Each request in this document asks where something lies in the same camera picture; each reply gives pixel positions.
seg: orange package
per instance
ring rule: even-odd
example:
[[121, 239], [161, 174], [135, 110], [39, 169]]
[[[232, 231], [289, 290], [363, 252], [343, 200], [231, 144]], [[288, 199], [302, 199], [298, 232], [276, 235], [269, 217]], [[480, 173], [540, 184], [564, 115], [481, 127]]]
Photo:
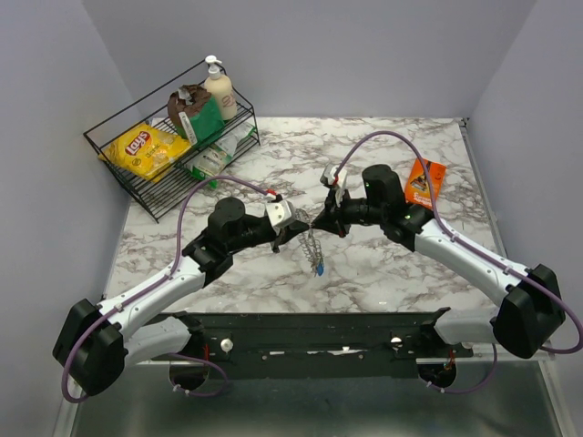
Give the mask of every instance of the orange package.
[[[437, 198], [439, 190], [441, 189], [441, 184], [444, 182], [445, 166], [437, 162], [428, 161], [427, 159], [424, 161], [429, 170], [429, 177], [431, 178], [431, 183], [434, 187], [435, 198]], [[407, 202], [418, 203], [429, 209], [432, 208], [429, 187], [427, 186], [423, 167], [421, 166], [419, 159], [416, 159], [413, 164], [411, 175], [409, 176], [407, 185], [404, 188], [404, 198]]]

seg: soap dispenser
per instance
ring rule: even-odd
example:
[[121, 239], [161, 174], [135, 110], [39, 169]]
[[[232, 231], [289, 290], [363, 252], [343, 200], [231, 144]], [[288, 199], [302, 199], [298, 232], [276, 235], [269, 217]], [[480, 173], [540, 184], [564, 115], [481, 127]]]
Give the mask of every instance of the soap dispenser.
[[216, 56], [207, 56], [205, 62], [209, 64], [209, 77], [204, 81], [204, 87], [209, 91], [219, 105], [223, 120], [230, 120], [237, 115], [237, 102], [233, 93], [233, 84], [220, 71], [222, 62]]

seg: marble countertop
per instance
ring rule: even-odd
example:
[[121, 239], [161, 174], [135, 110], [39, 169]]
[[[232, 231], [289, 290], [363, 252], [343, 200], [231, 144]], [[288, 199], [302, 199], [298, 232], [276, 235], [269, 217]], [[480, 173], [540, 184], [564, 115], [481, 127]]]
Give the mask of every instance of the marble countertop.
[[[447, 166], [437, 201], [442, 216], [486, 248], [495, 250], [484, 201], [459, 126], [452, 119], [425, 118], [258, 118], [261, 147], [241, 157], [227, 173], [274, 188], [315, 218], [326, 188], [319, 179], [331, 160], [339, 163], [364, 135], [395, 130], [422, 154]], [[376, 137], [349, 161], [347, 188], [363, 197], [361, 172], [386, 163], [405, 182], [414, 155], [393, 137]], [[195, 195], [184, 218], [182, 244], [206, 227], [221, 198], [236, 196], [251, 214], [262, 215], [261, 196], [221, 182]], [[106, 295], [113, 297], [166, 267], [175, 252], [178, 207], [159, 224], [138, 204], [129, 207]], [[315, 231], [322, 243], [325, 272], [314, 277], [297, 240], [273, 254], [269, 246], [247, 249], [234, 266], [206, 289], [176, 302], [169, 310], [206, 312], [431, 311], [492, 305], [481, 292], [439, 263], [393, 244], [377, 227], [357, 227], [339, 239]]]

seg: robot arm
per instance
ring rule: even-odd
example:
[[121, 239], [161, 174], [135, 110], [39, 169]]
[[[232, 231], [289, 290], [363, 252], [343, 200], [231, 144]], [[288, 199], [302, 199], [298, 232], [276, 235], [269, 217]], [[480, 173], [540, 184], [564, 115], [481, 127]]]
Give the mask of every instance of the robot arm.
[[[195, 324], [181, 317], [150, 323], [165, 308], [219, 278], [232, 266], [233, 254], [263, 243], [271, 243], [272, 250], [278, 252], [280, 245], [308, 228], [308, 224], [295, 219], [293, 205], [281, 196], [265, 206], [264, 217], [245, 214], [240, 200], [224, 198], [210, 214], [208, 226], [181, 251], [173, 273], [172, 264], [115, 298], [102, 300], [97, 305], [88, 300], [74, 305], [56, 341], [53, 356], [65, 365], [87, 328], [103, 315], [117, 310], [84, 341], [70, 369], [71, 376], [87, 395], [102, 392], [127, 366], [179, 352], [187, 346], [198, 330]], [[160, 281], [150, 293], [131, 299]]]
[[[345, 189], [346, 174], [338, 178], [327, 167], [321, 182], [330, 189], [324, 210], [313, 227], [345, 237], [352, 224], [378, 225], [384, 235], [411, 251], [435, 259], [482, 290], [499, 309], [446, 311], [435, 323], [435, 331], [446, 344], [497, 342], [520, 358], [530, 358], [563, 323], [565, 313], [547, 296], [514, 276], [507, 269], [488, 263], [471, 250], [455, 243], [438, 226], [433, 212], [406, 203], [399, 177], [386, 165], [363, 172], [366, 198], [353, 199]], [[504, 259], [464, 238], [471, 247], [496, 257], [504, 265], [544, 285], [560, 297], [557, 277], [549, 268], [534, 269]]]

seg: yellow chip bag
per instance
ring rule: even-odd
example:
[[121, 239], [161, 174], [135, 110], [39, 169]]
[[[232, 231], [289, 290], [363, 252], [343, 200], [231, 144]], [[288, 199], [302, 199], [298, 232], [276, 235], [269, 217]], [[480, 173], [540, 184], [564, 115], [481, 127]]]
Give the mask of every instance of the yellow chip bag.
[[103, 154], [113, 164], [156, 183], [189, 148], [188, 140], [142, 123], [113, 141]]

